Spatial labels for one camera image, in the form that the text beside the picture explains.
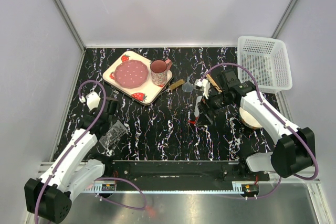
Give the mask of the white wash bottle red cap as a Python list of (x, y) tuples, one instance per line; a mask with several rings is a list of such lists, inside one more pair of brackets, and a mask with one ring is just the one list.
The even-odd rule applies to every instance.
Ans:
[(199, 108), (198, 108), (198, 105), (201, 102), (201, 100), (202, 100), (202, 96), (201, 95), (196, 98), (195, 109), (194, 109), (195, 120), (194, 121), (189, 121), (189, 124), (195, 125), (197, 123), (198, 118), (199, 118)]

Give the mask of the cream floral bowl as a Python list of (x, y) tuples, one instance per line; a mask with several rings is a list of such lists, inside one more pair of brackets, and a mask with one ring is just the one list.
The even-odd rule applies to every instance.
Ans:
[(242, 107), (239, 108), (239, 118), (241, 122), (250, 129), (262, 129), (262, 125)]

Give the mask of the cream strawberry tray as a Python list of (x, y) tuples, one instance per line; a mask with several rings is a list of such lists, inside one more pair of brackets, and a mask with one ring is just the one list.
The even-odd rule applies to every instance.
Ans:
[(172, 61), (163, 61), (166, 69), (152, 71), (155, 62), (133, 51), (124, 52), (103, 73), (102, 77), (112, 87), (138, 101), (142, 105), (152, 104), (163, 89), (171, 82)]

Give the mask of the clear test tube rack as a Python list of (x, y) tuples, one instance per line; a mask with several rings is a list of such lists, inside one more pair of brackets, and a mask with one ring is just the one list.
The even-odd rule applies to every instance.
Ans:
[(128, 130), (119, 120), (113, 124), (108, 132), (101, 137), (99, 143), (106, 149), (111, 146), (115, 146), (121, 138), (127, 134)]

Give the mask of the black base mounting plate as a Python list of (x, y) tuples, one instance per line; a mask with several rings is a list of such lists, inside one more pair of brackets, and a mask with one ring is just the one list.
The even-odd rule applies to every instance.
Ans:
[(233, 192), (234, 184), (268, 182), (264, 172), (244, 172), (229, 161), (110, 161), (104, 177), (116, 175), (143, 192)]

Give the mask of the pink patterned mug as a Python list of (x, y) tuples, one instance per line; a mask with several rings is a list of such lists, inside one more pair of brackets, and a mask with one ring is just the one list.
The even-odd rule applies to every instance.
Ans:
[(163, 86), (168, 79), (168, 71), (172, 66), (171, 60), (155, 60), (150, 64), (152, 82), (157, 86)]

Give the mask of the pink dotted plate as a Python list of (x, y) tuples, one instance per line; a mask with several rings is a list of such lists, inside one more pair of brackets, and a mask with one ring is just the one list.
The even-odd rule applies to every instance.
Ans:
[(139, 60), (128, 60), (119, 64), (114, 71), (114, 80), (127, 89), (138, 88), (148, 79), (148, 67)]

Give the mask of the clear plastic funnel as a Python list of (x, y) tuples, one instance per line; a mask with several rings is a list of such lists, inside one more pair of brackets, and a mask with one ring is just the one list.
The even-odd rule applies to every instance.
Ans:
[(194, 90), (194, 85), (190, 83), (190, 76), (187, 77), (187, 81), (182, 84), (181, 88), (186, 93), (191, 93)]

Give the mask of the wooden test tube clamp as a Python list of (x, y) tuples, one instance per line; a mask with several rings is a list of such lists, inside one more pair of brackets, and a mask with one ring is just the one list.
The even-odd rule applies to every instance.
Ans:
[(215, 82), (210, 74), (206, 75), (206, 79), (211, 83), (211, 85), (217, 90), (218, 93), (222, 92), (221, 88), (218, 86), (218, 84)]

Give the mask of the white plastic basket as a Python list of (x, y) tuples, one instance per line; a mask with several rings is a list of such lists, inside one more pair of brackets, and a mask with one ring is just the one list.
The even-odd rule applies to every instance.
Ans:
[(253, 75), (262, 93), (276, 94), (292, 88), (287, 48), (281, 40), (240, 36), (237, 63)]

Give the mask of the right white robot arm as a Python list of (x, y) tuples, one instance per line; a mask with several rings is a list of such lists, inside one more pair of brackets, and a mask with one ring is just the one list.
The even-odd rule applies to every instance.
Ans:
[(250, 81), (240, 82), (234, 71), (220, 75), (222, 90), (210, 95), (211, 83), (197, 79), (195, 89), (203, 95), (196, 99), (195, 124), (212, 125), (220, 109), (236, 104), (249, 113), (272, 138), (275, 148), (269, 153), (255, 153), (246, 157), (238, 167), (239, 176), (250, 180), (257, 172), (275, 172), (282, 178), (297, 176), (310, 166), (317, 167), (314, 133), (308, 127), (300, 128), (280, 114), (265, 100)]

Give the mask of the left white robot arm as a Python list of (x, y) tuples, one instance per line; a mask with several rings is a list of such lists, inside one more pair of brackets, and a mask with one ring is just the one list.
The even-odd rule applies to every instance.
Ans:
[(89, 100), (89, 114), (83, 116), (72, 139), (56, 161), (39, 178), (30, 178), (25, 186), (27, 211), (37, 218), (61, 223), (77, 196), (94, 180), (109, 179), (112, 159), (103, 154), (89, 154), (117, 121), (118, 101)]

